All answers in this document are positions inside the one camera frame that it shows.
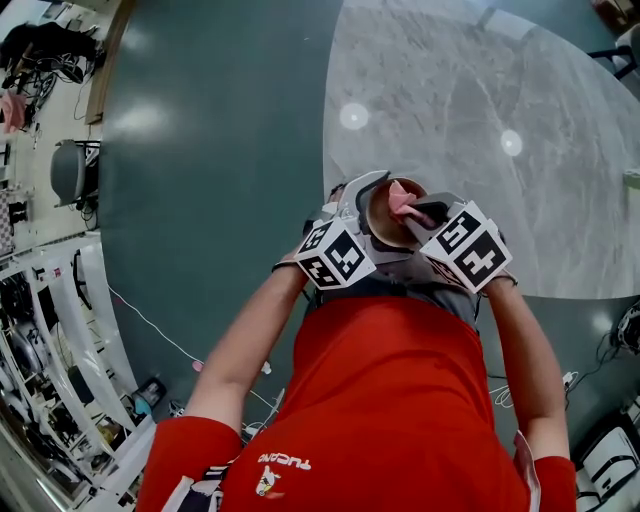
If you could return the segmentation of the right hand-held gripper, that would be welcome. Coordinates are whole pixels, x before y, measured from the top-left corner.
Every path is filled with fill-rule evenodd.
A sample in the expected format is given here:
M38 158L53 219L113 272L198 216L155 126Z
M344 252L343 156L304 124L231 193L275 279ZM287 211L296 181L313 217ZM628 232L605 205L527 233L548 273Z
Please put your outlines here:
M512 261L497 226L473 201L438 192L416 199L414 208L428 221L407 215L404 223L426 243L421 256L446 282L477 293Z

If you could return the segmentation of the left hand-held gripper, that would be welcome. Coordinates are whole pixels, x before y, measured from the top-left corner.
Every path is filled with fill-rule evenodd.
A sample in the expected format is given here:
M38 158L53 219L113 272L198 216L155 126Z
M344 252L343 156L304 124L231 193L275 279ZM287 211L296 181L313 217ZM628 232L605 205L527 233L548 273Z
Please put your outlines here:
M344 187L341 207L338 201L322 207L320 217L293 256L319 290L350 287L372 274L376 266L413 256L412 250L389 246L375 236L369 237L369 255L366 251L360 227L367 208L365 196L389 176L388 170L363 174Z

